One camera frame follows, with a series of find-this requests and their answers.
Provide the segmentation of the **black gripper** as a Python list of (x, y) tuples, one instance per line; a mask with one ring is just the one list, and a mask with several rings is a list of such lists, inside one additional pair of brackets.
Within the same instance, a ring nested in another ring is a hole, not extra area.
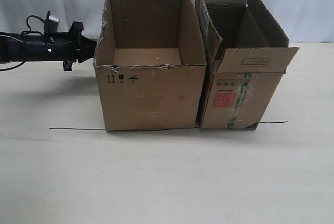
[(73, 21), (68, 33), (53, 34), (53, 43), (46, 43), (46, 61), (63, 61), (63, 71), (72, 71), (72, 62), (85, 62), (94, 56), (97, 41), (81, 35), (83, 23)]

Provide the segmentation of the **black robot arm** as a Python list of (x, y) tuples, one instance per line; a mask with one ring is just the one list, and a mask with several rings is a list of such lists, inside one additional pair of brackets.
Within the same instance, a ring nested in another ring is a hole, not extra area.
[(83, 63), (94, 57), (97, 41), (82, 35), (83, 23), (74, 21), (67, 32), (56, 32), (48, 22), (44, 31), (1, 32), (1, 63), (62, 62), (64, 71), (73, 63)]

